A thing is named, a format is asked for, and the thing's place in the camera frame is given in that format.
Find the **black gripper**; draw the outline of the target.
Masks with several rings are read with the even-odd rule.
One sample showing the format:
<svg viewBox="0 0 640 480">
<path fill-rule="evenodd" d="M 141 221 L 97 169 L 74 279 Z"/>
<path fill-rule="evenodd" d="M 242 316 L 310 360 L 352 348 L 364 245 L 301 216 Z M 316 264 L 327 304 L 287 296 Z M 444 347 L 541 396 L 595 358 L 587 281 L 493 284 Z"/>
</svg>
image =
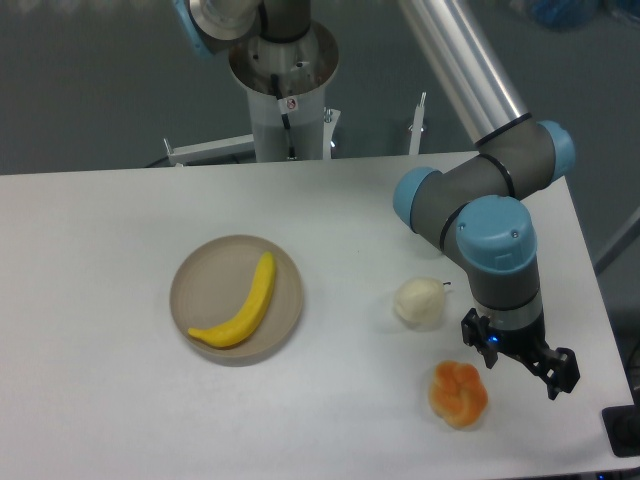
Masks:
<svg viewBox="0 0 640 480">
<path fill-rule="evenodd" d="M 522 328 L 506 329 L 471 308 L 461 321 L 461 330 L 464 344 L 477 350 L 488 369 L 496 364 L 499 352 L 525 360 L 528 370 L 545 383 L 550 400 L 571 393 L 580 379 L 575 352 L 548 347 L 543 313 Z"/>
</svg>

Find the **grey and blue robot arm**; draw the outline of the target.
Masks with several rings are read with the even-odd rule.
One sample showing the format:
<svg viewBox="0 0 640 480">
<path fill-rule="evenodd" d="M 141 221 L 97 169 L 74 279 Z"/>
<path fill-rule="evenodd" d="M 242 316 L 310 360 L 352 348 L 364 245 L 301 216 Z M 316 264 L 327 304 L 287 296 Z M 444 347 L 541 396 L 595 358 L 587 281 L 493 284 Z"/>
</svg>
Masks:
<svg viewBox="0 0 640 480">
<path fill-rule="evenodd" d="M 261 100 L 251 115 L 260 161 L 319 159 L 328 150 L 313 96 L 335 74 L 338 49 L 307 1 L 179 1 L 202 50 L 227 51 L 236 80 Z M 524 365 L 550 398 L 572 391 L 575 353 L 545 339 L 537 239 L 524 200 L 564 176 L 575 147 L 558 124 L 533 120 L 464 1 L 403 1 L 400 9 L 470 139 L 475 157 L 448 171 L 420 167 L 393 208 L 466 273 L 475 307 L 462 337 L 492 367 Z"/>
</svg>

